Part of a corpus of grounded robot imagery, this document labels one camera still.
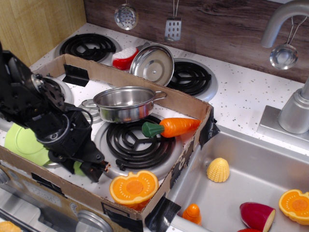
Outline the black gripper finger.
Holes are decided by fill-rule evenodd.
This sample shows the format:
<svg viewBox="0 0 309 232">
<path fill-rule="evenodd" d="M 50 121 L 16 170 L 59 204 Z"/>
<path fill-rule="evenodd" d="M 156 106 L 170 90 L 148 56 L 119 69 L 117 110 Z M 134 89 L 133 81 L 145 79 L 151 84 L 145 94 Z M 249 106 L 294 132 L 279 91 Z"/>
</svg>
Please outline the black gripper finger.
<svg viewBox="0 0 309 232">
<path fill-rule="evenodd" d="M 110 163 L 102 161 L 100 163 L 83 162 L 80 166 L 81 171 L 94 183 L 98 183 L 103 172 L 108 172 Z"/>
</svg>

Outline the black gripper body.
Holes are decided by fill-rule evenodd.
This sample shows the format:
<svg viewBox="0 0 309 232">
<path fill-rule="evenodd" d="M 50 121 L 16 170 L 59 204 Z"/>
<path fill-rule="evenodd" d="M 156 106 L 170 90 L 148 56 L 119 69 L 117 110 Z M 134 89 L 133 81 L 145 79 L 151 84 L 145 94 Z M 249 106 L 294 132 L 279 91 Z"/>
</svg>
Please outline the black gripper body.
<svg viewBox="0 0 309 232">
<path fill-rule="evenodd" d="M 105 157 L 91 140 L 92 122 L 84 109 L 64 104 L 65 109 L 41 103 L 36 116 L 36 138 L 50 150 L 49 159 L 72 174 L 74 163 L 80 162 L 85 174 L 92 168 L 105 169 Z"/>
</svg>

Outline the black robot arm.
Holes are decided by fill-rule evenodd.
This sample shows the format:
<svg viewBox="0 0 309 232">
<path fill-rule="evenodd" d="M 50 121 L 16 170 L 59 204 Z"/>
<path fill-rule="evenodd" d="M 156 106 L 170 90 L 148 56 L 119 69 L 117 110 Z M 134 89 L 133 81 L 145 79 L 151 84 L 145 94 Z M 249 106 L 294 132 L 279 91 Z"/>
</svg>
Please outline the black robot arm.
<svg viewBox="0 0 309 232">
<path fill-rule="evenodd" d="M 65 102 L 59 85 L 34 74 L 13 53 L 0 51 L 0 111 L 7 120 L 31 129 L 52 162 L 74 173 L 75 162 L 97 183 L 110 164 L 91 140 L 86 111 Z"/>
</svg>

